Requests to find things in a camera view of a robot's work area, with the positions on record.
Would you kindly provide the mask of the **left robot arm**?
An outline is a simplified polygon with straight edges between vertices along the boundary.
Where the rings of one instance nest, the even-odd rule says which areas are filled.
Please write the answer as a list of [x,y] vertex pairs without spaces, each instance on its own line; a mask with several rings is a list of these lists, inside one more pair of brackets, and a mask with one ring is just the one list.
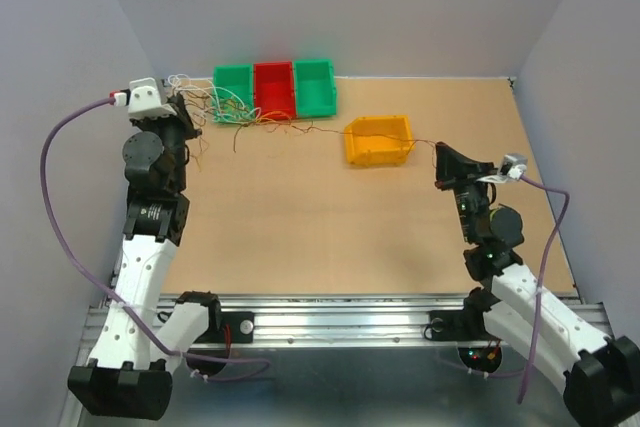
[[116,287],[87,362],[68,376],[69,390],[95,416],[160,419],[187,335],[210,341],[222,331],[220,313],[193,304],[186,307],[186,326],[168,322],[158,332],[151,329],[189,210],[183,194],[187,143],[200,134],[181,95],[170,97],[168,107],[165,117],[134,121],[139,131],[123,146],[128,191]]

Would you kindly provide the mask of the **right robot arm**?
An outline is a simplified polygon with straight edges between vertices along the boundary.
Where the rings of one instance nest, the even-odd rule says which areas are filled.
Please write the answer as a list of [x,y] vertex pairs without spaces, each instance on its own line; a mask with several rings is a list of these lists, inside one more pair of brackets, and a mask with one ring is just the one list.
[[526,361],[517,372],[517,400],[540,372],[581,426],[616,426],[639,412],[639,347],[580,317],[544,285],[515,251],[523,220],[496,201],[501,184],[522,181],[528,160],[507,154],[501,164],[473,160],[444,142],[435,152],[435,186],[454,195],[470,277],[477,282],[454,311],[431,311],[423,335],[432,341],[503,342]]

